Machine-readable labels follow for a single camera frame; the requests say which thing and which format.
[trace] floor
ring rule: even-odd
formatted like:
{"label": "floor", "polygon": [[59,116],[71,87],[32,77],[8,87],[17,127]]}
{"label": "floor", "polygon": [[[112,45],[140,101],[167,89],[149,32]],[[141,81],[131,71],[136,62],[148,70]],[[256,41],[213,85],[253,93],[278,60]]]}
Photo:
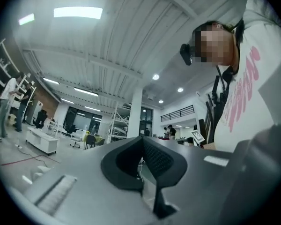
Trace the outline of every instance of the floor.
{"label": "floor", "polygon": [[[14,127],[6,126],[7,138],[0,142],[0,176],[7,185],[16,188],[21,193],[30,186],[22,179],[22,176],[31,180],[30,172],[32,169],[39,165],[52,168],[65,161],[69,156],[83,152],[82,146],[80,149],[73,148],[69,146],[70,143],[73,144],[73,141],[69,137],[62,136],[57,146],[57,153],[48,156],[25,142],[28,127],[31,126],[22,124],[22,132],[18,133]],[[144,180],[143,198],[149,207],[153,208],[156,181],[146,165],[139,166],[140,171]]]}

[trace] ceiling light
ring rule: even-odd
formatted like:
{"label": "ceiling light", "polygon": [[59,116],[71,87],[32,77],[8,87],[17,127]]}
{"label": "ceiling light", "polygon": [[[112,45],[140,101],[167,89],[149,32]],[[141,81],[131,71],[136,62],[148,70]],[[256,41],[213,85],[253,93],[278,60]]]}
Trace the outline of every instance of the ceiling light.
{"label": "ceiling light", "polygon": [[63,99],[63,98],[61,98],[61,100],[65,101],[65,102],[67,102],[67,103],[72,103],[72,104],[74,104],[73,102],[68,101],[68,100],[65,100],[65,99]]}
{"label": "ceiling light", "polygon": [[159,75],[158,74],[154,74],[154,76],[152,77],[154,80],[158,80]]}
{"label": "ceiling light", "polygon": [[56,81],[53,81],[53,80],[50,80],[50,79],[44,78],[44,77],[43,77],[43,79],[44,79],[45,81],[47,81],[47,82],[55,83],[55,84],[58,84],[58,85],[59,85],[59,82],[56,82]]}
{"label": "ceiling light", "polygon": [[95,111],[98,111],[98,112],[100,112],[100,110],[99,109],[96,109],[96,108],[91,108],[91,107],[86,107],[86,106],[84,106],[85,108],[88,108],[88,109],[91,109],[91,110],[95,110]]}
{"label": "ceiling light", "polygon": [[98,97],[99,95],[98,94],[96,94],[96,93],[93,93],[93,92],[89,92],[89,91],[86,91],[86,90],[82,90],[82,89],[79,89],[79,88],[74,88],[76,91],[78,91],[78,92],[84,92],[84,93],[87,93],[87,94],[89,94],[89,95],[93,95],[93,96],[96,96],[96,97]]}
{"label": "ceiling light", "polygon": [[103,9],[98,7],[59,7],[54,9],[54,17],[88,17],[100,19]]}
{"label": "ceiling light", "polygon": [[29,23],[33,20],[34,20],[34,14],[32,13],[32,14],[27,15],[26,17],[19,19],[19,25]]}

